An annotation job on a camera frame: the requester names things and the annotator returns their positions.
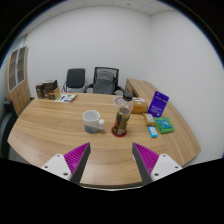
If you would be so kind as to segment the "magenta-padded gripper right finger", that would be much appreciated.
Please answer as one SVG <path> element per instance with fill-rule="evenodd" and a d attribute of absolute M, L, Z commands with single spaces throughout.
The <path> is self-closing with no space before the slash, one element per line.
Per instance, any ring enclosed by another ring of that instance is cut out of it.
<path fill-rule="evenodd" d="M 132 145 L 132 154 L 144 185 L 182 169 L 169 155 L 157 154 L 137 143 Z"/>

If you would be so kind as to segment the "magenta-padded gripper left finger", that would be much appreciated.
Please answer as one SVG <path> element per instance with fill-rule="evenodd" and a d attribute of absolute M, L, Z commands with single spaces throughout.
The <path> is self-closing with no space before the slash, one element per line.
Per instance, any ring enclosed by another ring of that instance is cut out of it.
<path fill-rule="evenodd" d="M 85 143 L 66 154 L 54 155 L 42 166 L 42 169 L 74 184 L 79 184 L 90 152 L 90 143 Z"/>

